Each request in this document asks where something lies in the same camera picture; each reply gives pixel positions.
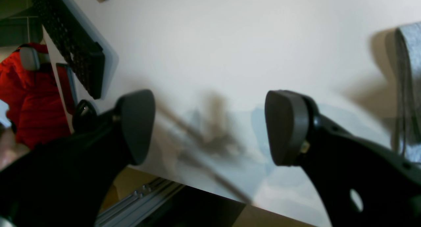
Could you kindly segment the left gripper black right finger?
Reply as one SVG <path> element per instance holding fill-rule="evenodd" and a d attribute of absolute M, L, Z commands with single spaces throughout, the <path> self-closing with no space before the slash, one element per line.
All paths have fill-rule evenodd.
<path fill-rule="evenodd" d="M 265 121 L 273 162 L 304 170 L 332 226 L 420 226 L 421 179 L 415 164 L 352 135 L 303 94 L 269 91 Z"/>

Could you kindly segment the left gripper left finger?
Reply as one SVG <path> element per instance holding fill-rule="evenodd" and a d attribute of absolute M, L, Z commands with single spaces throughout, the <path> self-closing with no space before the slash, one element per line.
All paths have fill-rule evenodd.
<path fill-rule="evenodd" d="M 153 92 L 135 91 L 83 131 L 14 161 L 1 171 L 1 226 L 93 227 L 116 176 L 145 161 L 155 114 Z"/>

